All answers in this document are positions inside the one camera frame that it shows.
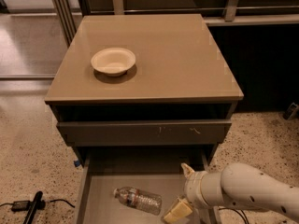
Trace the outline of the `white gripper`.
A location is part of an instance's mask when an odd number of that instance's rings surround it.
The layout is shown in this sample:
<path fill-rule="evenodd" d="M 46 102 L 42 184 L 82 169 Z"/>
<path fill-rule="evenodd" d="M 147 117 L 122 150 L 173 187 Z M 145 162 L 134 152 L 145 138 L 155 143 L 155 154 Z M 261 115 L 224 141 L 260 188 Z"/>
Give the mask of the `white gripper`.
<path fill-rule="evenodd" d="M 190 215 L 196 209 L 208 209 L 208 204 L 204 199 L 201 190 L 202 179 L 206 171 L 195 172 L 187 163 L 182 163 L 181 168 L 186 177 L 184 185 L 184 196 L 177 197 L 170 208 L 163 215 L 166 224 L 173 224 L 178 220 Z"/>

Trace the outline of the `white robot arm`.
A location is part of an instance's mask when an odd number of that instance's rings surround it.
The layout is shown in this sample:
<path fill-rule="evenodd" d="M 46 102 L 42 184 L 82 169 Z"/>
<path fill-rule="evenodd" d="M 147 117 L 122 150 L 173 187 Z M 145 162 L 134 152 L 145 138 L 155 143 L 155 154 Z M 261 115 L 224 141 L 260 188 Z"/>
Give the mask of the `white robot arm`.
<path fill-rule="evenodd" d="M 232 163 L 221 172 L 194 171 L 182 163 L 186 181 L 183 196 L 177 198 L 163 216 L 174 223 L 194 209 L 214 206 L 239 210 L 263 209 L 299 222 L 299 188 L 277 181 L 244 163 Z"/>

